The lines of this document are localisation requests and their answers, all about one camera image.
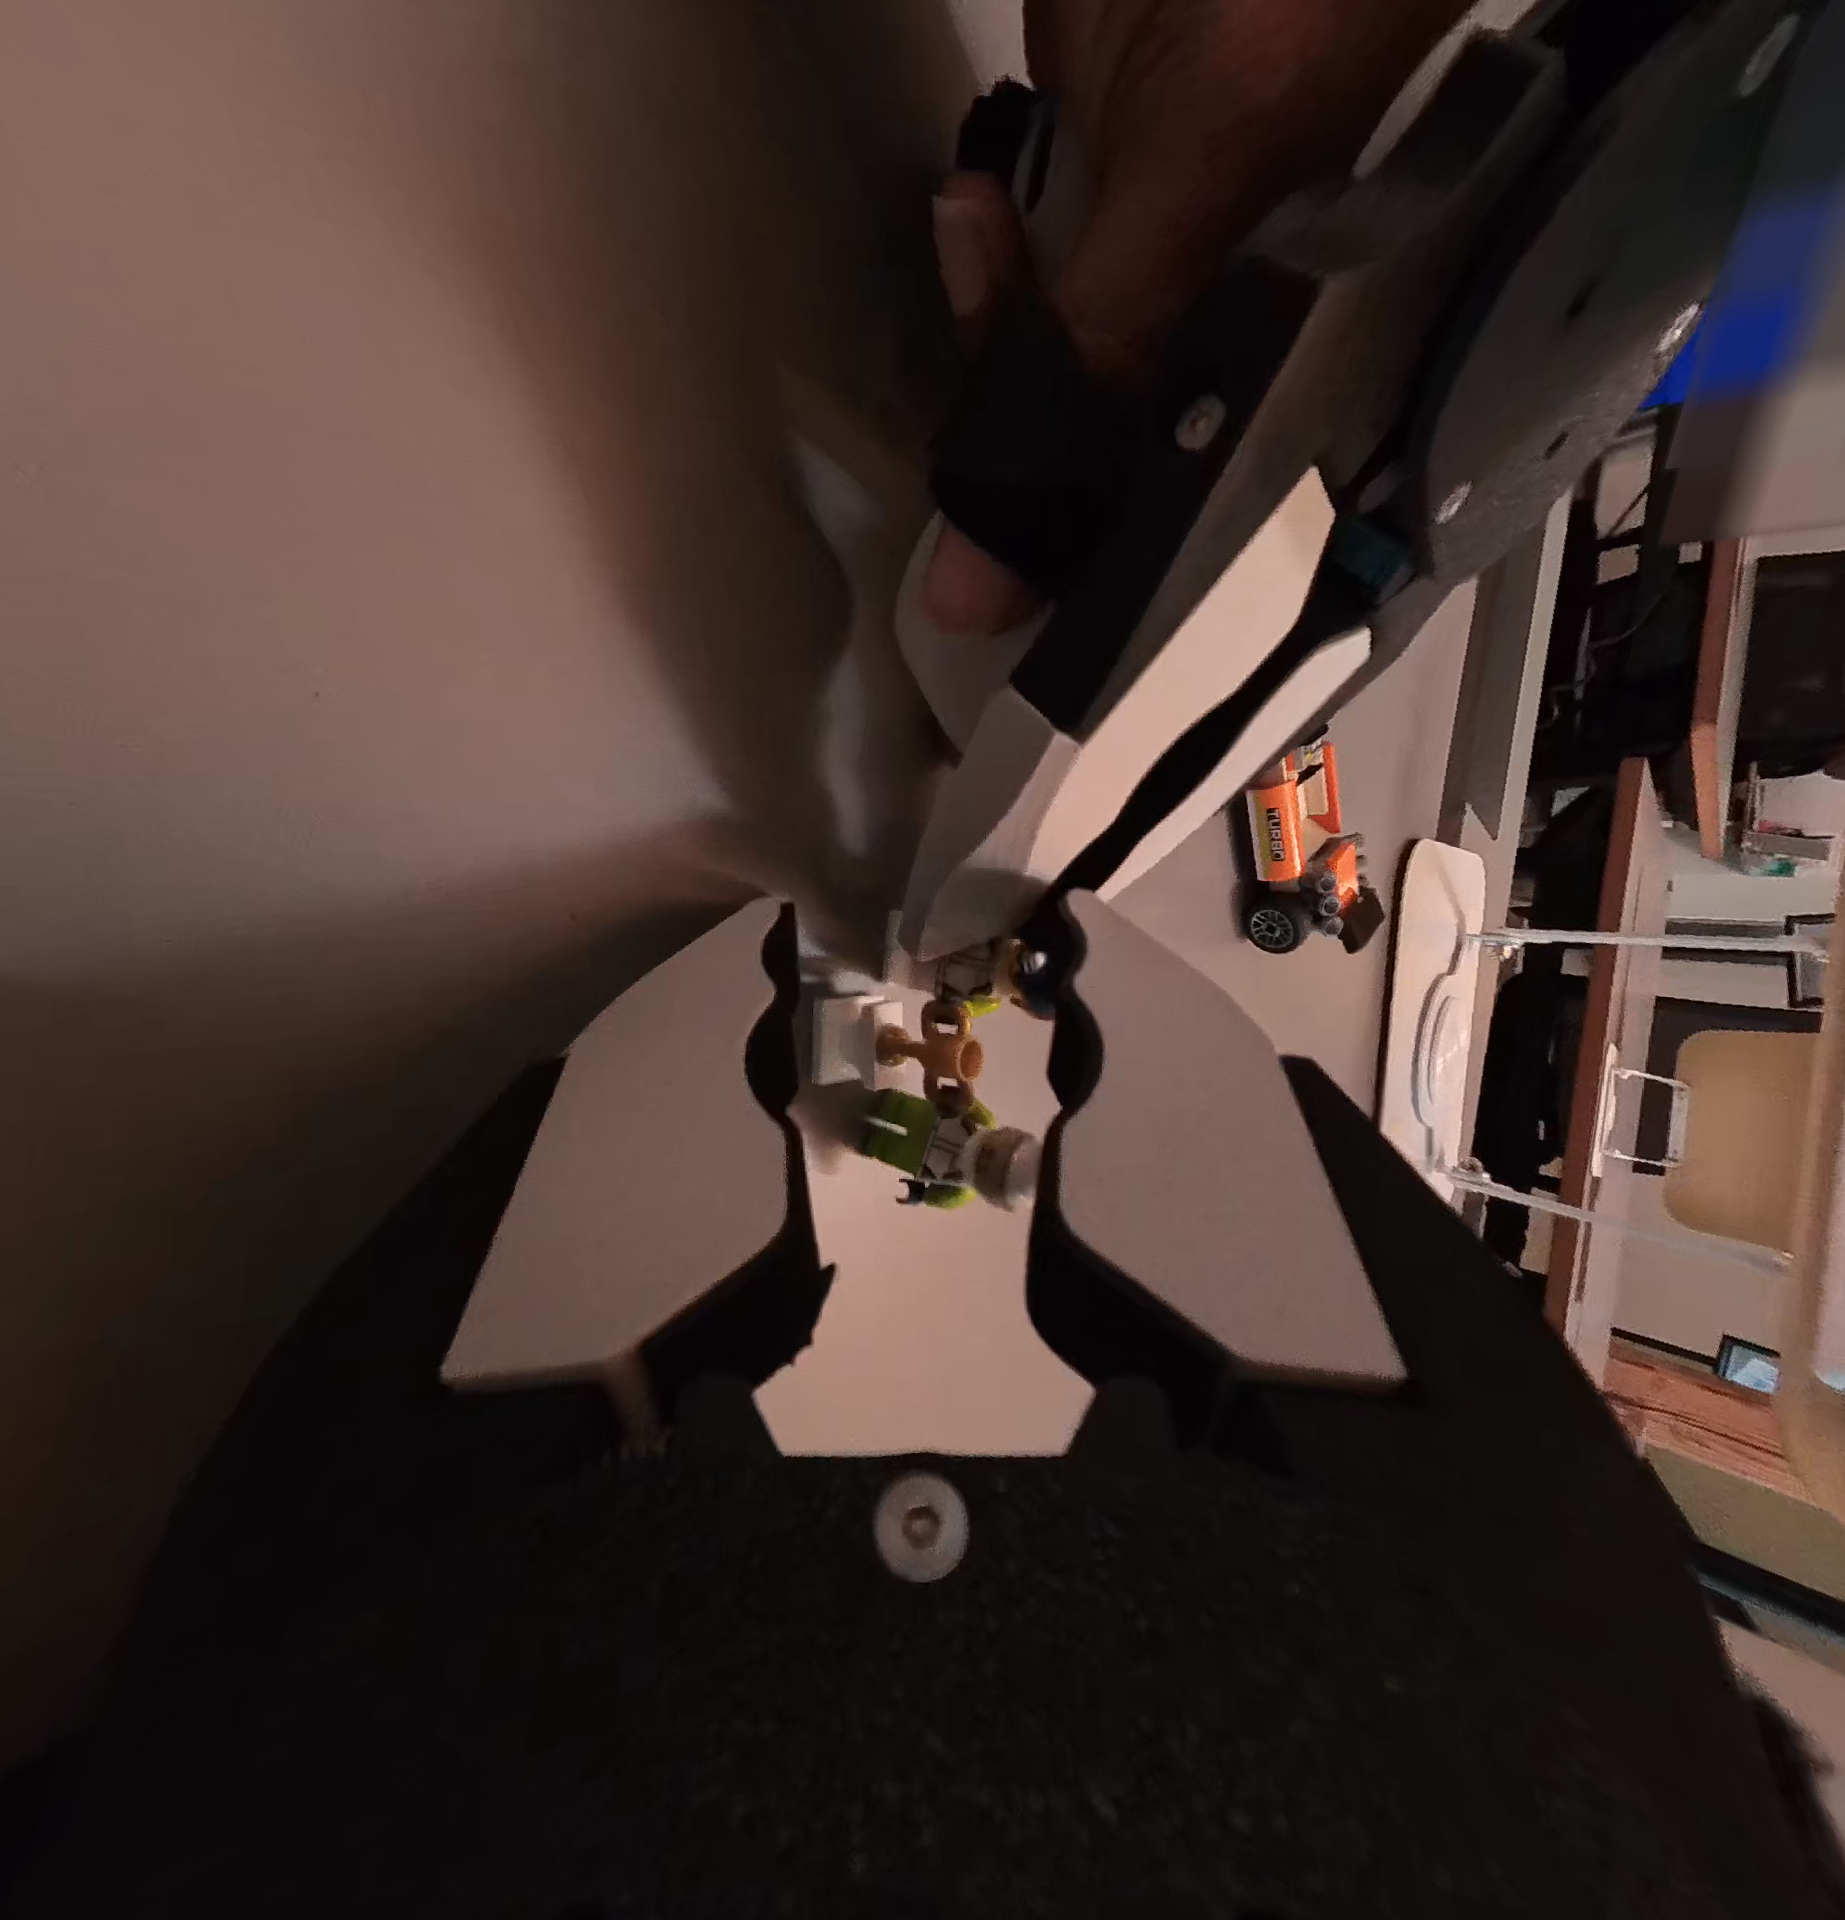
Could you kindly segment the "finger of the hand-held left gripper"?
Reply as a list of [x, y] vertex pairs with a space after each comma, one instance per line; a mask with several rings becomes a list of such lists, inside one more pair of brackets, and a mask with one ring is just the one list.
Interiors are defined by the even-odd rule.
[[1366, 671], [1361, 582], [1332, 572], [1339, 511], [1319, 469], [1269, 486], [1242, 456], [1195, 516], [1154, 596], [1073, 594], [994, 636], [954, 636], [922, 587], [934, 514], [897, 601], [917, 688], [957, 748], [909, 875], [899, 946], [945, 956], [1025, 928], [1068, 891], [1113, 898], [1272, 758], [1308, 738]]
[[999, 916], [1027, 918], [1065, 891], [1128, 888], [1445, 631], [1458, 623], [1441, 601], [1208, 601], [1096, 721], [1061, 721], [1054, 694], [1015, 671], [999, 688], [1010, 748], [999, 767]]

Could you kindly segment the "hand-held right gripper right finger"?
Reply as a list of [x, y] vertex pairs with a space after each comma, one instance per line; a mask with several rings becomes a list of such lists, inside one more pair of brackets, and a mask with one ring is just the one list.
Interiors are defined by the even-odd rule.
[[1065, 894], [1035, 1225], [1248, 1380], [1391, 1395], [1407, 1366], [1283, 1061], [1214, 983]]

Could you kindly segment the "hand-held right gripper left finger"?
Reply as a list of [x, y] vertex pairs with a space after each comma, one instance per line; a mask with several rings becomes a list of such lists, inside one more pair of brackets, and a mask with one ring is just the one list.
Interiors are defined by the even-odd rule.
[[834, 1274], [791, 1119], [796, 925], [756, 901], [625, 989], [560, 1063], [441, 1359], [454, 1391], [673, 1401], [811, 1344]]

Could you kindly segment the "orange lego race car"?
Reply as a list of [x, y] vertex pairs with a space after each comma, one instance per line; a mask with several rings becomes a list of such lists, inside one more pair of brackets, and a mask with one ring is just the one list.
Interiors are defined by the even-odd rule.
[[1385, 925], [1361, 832], [1343, 816], [1336, 751], [1326, 733], [1297, 744], [1250, 780], [1228, 809], [1242, 940], [1269, 956], [1308, 940], [1349, 954]]

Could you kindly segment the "white booklet stand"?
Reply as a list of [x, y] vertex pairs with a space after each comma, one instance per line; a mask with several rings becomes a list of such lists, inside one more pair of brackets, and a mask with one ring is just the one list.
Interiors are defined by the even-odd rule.
[[1783, 1457], [1803, 1497], [1845, 1516], [1845, 885], [1838, 909], [1819, 930], [1805, 926], [1767, 940], [1676, 936], [1618, 921], [1617, 928], [1485, 925], [1482, 861], [1426, 838], [1413, 847], [1394, 918], [1389, 1039], [1378, 1124], [1424, 1183], [1447, 1203], [1457, 1195], [1492, 1199], [1575, 1227], [1577, 1238], [1644, 1230], [1623, 1213], [1587, 1209], [1492, 1183], [1461, 1154], [1466, 1058], [1476, 1021], [1480, 960], [1525, 948], [1589, 948], [1618, 954], [1764, 953], [1822, 969], [1822, 1028], [1805, 1173], [1797, 1206], [1797, 1251], [1780, 1263], [1748, 1247], [1690, 1232], [1661, 1232], [1657, 1244], [1692, 1247], [1772, 1274], [1791, 1286], [1797, 1315], [1783, 1356], [1800, 1377], [1780, 1377], [1776, 1415]]

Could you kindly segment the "green lego minifigure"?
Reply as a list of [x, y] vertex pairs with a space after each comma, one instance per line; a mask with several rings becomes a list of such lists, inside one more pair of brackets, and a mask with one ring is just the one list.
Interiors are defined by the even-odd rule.
[[1040, 1136], [1000, 1123], [962, 1091], [877, 1091], [843, 1140], [897, 1180], [894, 1203], [909, 1210], [1027, 1213], [1039, 1188]]

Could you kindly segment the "yellow round lego piece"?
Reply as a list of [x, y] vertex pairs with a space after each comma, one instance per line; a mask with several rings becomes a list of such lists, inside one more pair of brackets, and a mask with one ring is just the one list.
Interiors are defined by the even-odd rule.
[[1013, 1006], [1048, 1019], [1039, 983], [1043, 958], [1013, 936], [961, 946], [934, 960], [933, 996], [984, 1019]]

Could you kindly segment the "small tan lego piece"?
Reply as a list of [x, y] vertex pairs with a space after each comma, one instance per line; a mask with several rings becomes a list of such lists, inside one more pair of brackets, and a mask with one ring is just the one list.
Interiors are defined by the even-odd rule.
[[877, 1028], [872, 1061], [881, 1072], [914, 1071], [920, 1093], [930, 1101], [968, 1105], [974, 1101], [984, 1069], [976, 1023], [982, 1006], [966, 999], [933, 999], [918, 1016], [917, 1030], [899, 1023]]

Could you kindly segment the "person's left hand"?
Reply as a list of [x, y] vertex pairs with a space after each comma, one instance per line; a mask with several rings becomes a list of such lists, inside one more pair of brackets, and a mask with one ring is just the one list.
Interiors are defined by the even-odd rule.
[[894, 631], [957, 752], [1008, 677], [1005, 644], [1100, 538], [1174, 326], [1283, 202], [1355, 173], [1474, 12], [1022, 4], [1027, 74], [966, 109], [930, 204], [962, 366]]

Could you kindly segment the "tan chair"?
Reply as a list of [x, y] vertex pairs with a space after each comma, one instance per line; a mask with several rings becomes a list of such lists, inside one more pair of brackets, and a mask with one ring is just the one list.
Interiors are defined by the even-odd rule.
[[1792, 1260], [1819, 1051], [1816, 1030], [1706, 1028], [1681, 1045], [1681, 1146], [1663, 1177], [1681, 1230]]

